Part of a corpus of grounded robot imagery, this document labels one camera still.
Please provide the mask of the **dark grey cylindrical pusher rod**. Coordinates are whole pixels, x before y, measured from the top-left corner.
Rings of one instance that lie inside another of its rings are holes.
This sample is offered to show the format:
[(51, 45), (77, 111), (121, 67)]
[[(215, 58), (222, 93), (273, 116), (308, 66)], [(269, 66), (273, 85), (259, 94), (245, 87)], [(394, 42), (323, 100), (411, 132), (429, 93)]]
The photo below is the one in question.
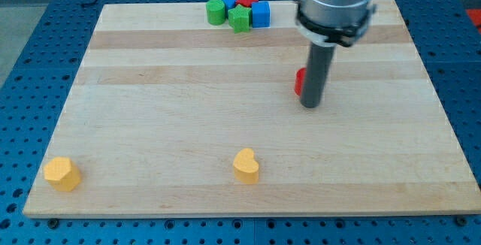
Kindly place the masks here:
[(306, 72), (301, 89), (300, 103), (306, 108), (318, 107), (326, 84), (335, 47), (310, 45)]

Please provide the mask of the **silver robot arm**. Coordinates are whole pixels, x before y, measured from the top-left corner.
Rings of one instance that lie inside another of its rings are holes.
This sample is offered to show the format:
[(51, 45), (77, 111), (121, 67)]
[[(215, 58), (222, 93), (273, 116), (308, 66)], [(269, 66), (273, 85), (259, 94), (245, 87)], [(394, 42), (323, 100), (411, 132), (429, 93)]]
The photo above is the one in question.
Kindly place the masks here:
[(351, 47), (371, 23), (371, 0), (295, 0), (295, 24), (310, 41), (300, 103), (318, 107), (337, 45)]

